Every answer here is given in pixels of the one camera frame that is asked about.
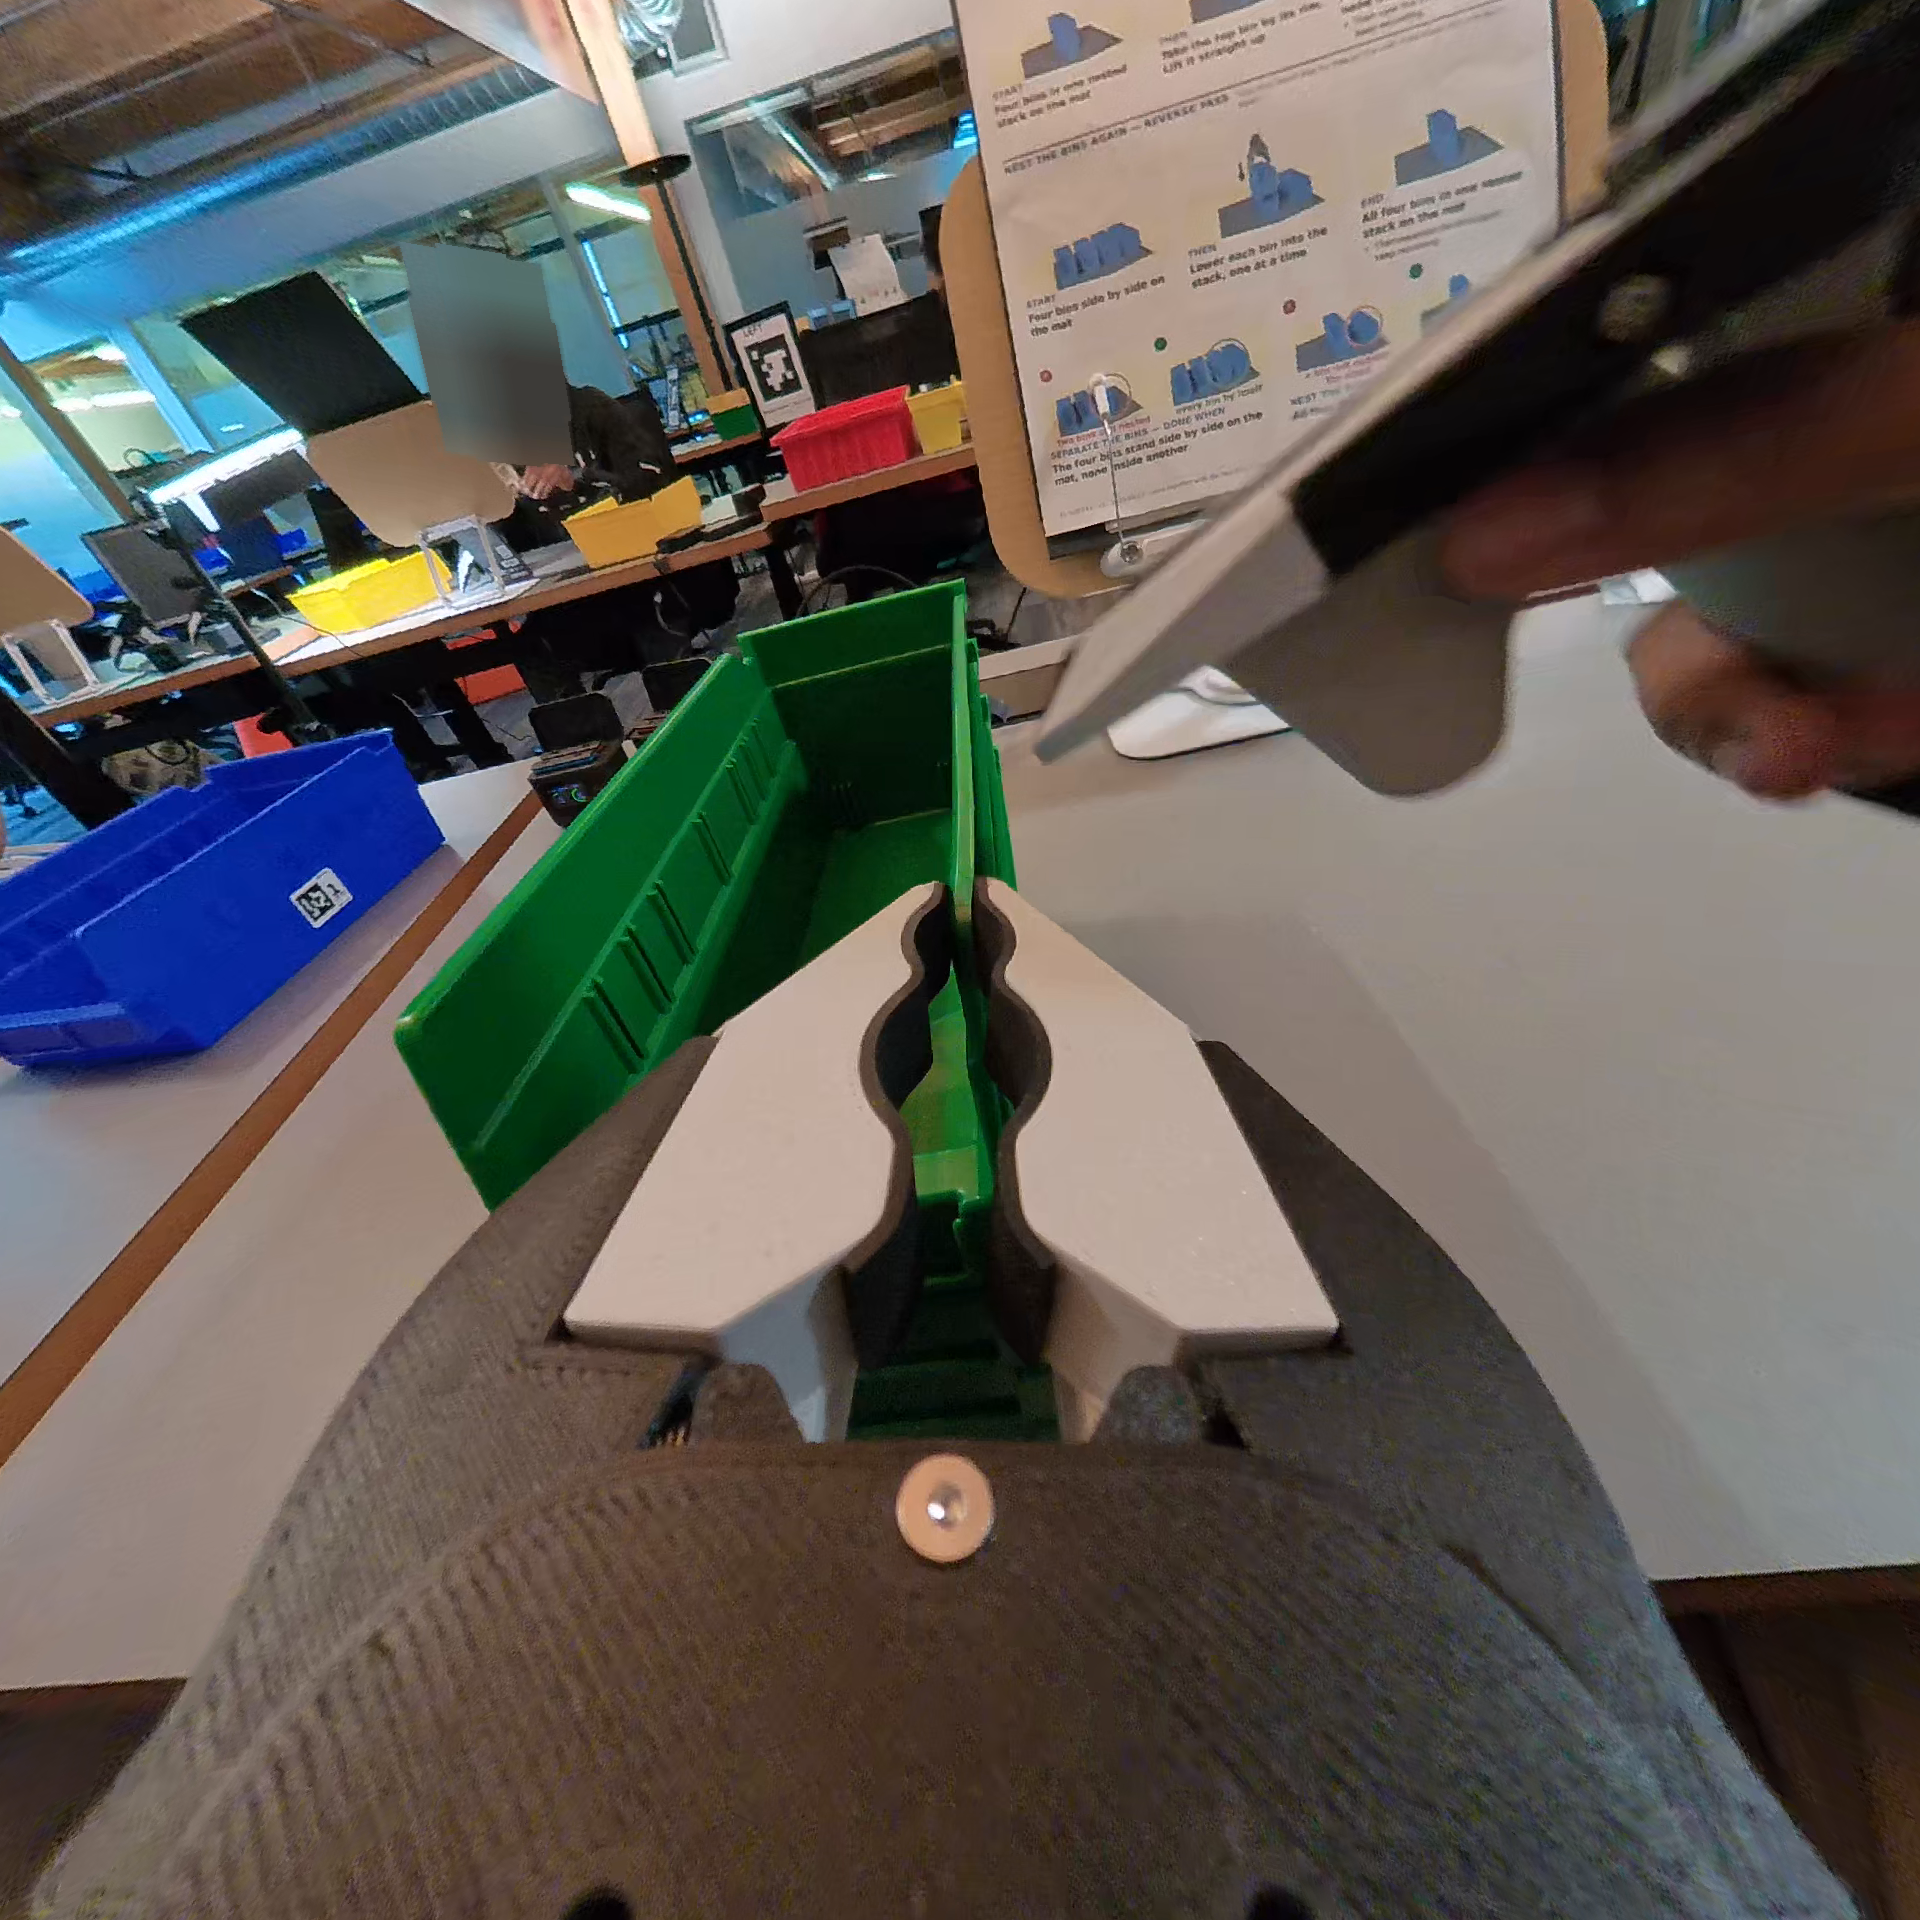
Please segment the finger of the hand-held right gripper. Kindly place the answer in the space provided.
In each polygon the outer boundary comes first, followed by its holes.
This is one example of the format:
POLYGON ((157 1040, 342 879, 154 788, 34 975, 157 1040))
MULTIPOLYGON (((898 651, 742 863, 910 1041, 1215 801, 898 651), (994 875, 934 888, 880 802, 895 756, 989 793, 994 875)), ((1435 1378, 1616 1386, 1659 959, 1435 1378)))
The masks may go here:
POLYGON ((1287 493, 1244 493, 1073 639, 1032 756, 1062 761, 1197 665, 1316 608, 1331 574, 1287 493))

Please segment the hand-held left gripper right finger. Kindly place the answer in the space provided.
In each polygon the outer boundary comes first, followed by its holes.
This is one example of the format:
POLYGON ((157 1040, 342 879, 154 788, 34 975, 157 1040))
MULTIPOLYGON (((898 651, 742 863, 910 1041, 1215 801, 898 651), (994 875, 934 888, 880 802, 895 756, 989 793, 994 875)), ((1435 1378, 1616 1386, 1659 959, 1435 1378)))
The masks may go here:
POLYGON ((1012 885, 979 879, 1003 1101, 985 1286, 1088 1442, 1141 1367, 1318 1352, 1339 1317, 1192 1029, 1012 885))

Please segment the green plastic bin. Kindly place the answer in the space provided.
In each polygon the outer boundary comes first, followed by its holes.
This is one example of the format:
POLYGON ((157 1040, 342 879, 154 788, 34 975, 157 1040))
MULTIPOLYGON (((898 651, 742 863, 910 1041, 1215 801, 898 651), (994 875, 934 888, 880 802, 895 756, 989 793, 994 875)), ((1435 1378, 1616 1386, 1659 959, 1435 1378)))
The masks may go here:
POLYGON ((742 637, 398 1019, 396 1045, 494 1212, 682 1041, 901 892, 942 882, 954 966, 903 1101, 921 1304, 863 1364, 856 1438, 1053 1440, 1050 1372, 985 1300, 996 1142, 965 916, 1014 879, 965 590, 928 586, 742 637))

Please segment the person's right hand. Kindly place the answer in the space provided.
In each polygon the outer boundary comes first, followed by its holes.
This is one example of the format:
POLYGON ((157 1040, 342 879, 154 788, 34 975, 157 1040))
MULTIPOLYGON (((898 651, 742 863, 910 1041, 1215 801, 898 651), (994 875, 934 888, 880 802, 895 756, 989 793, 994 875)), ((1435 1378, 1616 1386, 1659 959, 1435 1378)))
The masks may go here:
MULTIPOLYGON (((1442 519, 1459 593, 1533 593, 1918 507, 1918 318, 1721 367, 1442 519)), ((1663 746, 1764 802, 1918 802, 1918 687, 1799 679, 1667 600, 1627 648, 1663 746)))

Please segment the instruction sheet on stand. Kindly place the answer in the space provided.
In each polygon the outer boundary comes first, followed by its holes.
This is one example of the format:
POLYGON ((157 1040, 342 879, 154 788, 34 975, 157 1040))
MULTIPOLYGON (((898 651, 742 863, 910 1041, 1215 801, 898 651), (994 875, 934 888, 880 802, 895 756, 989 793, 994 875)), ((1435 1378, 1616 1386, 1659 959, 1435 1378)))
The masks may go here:
MULTIPOLYGON (((1555 3, 1561 223, 1589 214, 1609 151, 1609 54, 1595 3, 1555 3)), ((1106 543, 1050 557, 1037 479, 1023 422, 1020 367, 1007 309, 985 175, 971 161, 939 227, 948 318, 965 388, 977 479, 1000 565, 1032 593, 1058 604, 1105 604, 1119 580, 1099 571, 1106 543)))

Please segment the red plastic bin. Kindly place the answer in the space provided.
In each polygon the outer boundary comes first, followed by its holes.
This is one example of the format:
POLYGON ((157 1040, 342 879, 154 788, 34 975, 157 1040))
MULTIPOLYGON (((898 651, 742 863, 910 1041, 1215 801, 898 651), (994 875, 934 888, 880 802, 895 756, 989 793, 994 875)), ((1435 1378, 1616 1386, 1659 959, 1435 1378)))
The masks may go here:
POLYGON ((910 388, 895 384, 784 426, 770 446, 792 489, 816 493, 914 461, 921 441, 909 394, 910 388))

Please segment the black monitor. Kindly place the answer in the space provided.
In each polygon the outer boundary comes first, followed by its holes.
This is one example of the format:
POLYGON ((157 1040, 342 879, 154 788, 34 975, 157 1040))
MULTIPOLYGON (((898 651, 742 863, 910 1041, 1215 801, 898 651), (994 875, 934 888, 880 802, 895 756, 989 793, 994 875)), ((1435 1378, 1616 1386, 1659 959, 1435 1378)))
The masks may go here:
POLYGON ((818 407, 890 388, 934 388, 960 375, 939 292, 800 333, 806 384, 818 407))
POLYGON ((176 536, 154 522, 117 522, 81 536, 87 556, 151 627, 174 627, 204 610, 209 574, 176 536))

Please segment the black charger device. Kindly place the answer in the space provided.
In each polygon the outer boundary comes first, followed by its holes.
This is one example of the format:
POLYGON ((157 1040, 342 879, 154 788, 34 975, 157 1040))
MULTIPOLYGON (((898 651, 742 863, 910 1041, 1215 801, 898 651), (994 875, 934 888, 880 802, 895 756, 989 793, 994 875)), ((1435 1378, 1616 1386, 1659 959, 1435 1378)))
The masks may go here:
POLYGON ((576 694, 530 709, 538 756, 527 777, 544 818, 569 831, 629 759, 628 727, 604 694, 576 694))

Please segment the black and white tag sign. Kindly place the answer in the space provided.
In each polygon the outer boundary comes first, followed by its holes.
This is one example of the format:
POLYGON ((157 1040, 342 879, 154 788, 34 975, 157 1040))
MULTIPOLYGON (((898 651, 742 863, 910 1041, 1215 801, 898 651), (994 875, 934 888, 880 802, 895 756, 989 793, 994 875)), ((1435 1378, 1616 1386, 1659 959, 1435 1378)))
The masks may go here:
POLYGON ((790 299, 728 320, 725 344, 763 436, 776 436, 818 407, 790 299))

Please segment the blue bin with tag sticker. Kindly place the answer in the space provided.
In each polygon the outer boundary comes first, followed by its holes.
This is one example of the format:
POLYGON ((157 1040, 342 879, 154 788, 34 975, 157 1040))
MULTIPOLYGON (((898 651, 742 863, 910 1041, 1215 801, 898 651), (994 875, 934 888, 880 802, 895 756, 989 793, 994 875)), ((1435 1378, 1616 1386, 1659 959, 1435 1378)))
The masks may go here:
POLYGON ((441 848, 388 731, 162 791, 3 882, 3 1061, 203 1051, 441 848))

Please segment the long wooden table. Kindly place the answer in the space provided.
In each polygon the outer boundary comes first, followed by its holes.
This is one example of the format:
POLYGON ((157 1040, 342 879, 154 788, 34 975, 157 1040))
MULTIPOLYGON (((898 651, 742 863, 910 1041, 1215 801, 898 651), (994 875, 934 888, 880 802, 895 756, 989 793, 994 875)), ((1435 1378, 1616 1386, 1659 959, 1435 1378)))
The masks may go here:
MULTIPOLYGON (((297 634, 269 642, 269 664, 287 684, 301 684, 337 665, 396 657, 400 651, 417 648, 444 648, 448 639, 491 629, 503 619, 523 619, 533 610, 564 608, 583 597, 608 593, 613 588, 654 586, 699 565, 737 563, 752 556, 763 556, 779 616, 790 619, 803 614, 803 588, 787 563, 784 529, 790 522, 803 522, 816 514, 844 507, 852 499, 886 497, 914 482, 930 482, 948 474, 973 470, 977 446, 960 445, 954 450, 918 454, 914 461, 875 468, 867 474, 856 474, 829 488, 810 488, 803 493, 790 482, 775 482, 770 493, 760 499, 760 519, 733 536, 703 538, 688 548, 671 553, 647 553, 639 557, 601 568, 591 568, 583 563, 533 568, 527 580, 510 586, 499 593, 478 593, 464 604, 434 604, 427 610, 411 610, 405 616, 383 619, 375 627, 359 627, 339 637, 301 627, 297 634)), ((25 707, 25 717, 48 731, 54 724, 78 724, 98 716, 147 709, 154 701, 196 694, 203 687, 236 684, 262 672, 264 665, 251 657, 212 657, 176 672, 115 679, 104 687, 92 687, 85 694, 63 697, 48 707, 25 707)))

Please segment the clear acrylic box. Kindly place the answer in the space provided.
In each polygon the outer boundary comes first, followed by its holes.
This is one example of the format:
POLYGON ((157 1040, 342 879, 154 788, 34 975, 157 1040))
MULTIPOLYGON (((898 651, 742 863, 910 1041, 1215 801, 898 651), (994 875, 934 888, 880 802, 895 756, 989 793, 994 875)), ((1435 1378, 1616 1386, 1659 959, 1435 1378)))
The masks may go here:
POLYGON ((417 553, 430 565, 438 597, 453 610, 491 604, 510 588, 491 522, 479 517, 425 522, 417 553))
POLYGON ((48 707, 104 687, 95 664, 63 619, 29 619, 3 629, 3 657, 25 694, 48 707))

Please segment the black floor lamp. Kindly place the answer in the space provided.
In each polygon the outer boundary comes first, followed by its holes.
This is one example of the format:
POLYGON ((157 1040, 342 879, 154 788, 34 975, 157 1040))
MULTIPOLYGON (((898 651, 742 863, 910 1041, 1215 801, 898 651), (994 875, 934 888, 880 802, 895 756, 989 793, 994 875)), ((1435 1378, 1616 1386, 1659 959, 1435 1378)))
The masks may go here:
POLYGON ((620 169, 620 180, 639 192, 647 214, 663 223, 663 237, 656 243, 663 270, 671 284, 678 299, 678 314, 687 322, 687 337, 691 344, 695 370, 710 388, 710 400, 718 400, 732 388, 728 367, 725 367, 725 340, 716 327, 710 306, 710 288, 703 282, 699 259, 691 253, 678 204, 671 186, 688 172, 691 157, 687 154, 658 154, 650 161, 635 161, 620 169))

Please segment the cardboard board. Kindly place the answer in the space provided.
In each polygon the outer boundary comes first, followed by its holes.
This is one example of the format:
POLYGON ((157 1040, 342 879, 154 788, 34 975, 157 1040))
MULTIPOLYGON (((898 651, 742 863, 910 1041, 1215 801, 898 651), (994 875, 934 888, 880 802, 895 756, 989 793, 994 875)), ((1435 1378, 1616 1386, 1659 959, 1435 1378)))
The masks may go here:
POLYGON ((0 616, 3 634, 22 634, 25 627, 63 625, 81 627, 92 619, 92 600, 52 565, 40 563, 35 553, 0 529, 0 616))
POLYGON ((322 488, 396 548, 468 519, 503 522, 515 507, 515 488, 494 463, 444 445, 430 400, 306 436, 302 458, 322 488))

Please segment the black panel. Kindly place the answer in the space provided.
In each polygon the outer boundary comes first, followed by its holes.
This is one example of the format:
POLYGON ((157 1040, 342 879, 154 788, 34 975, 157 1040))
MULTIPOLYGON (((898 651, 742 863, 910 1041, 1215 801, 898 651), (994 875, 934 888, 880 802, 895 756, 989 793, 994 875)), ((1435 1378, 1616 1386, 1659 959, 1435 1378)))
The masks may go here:
POLYGON ((421 403, 417 381, 317 270, 178 318, 196 346, 302 438, 421 403))

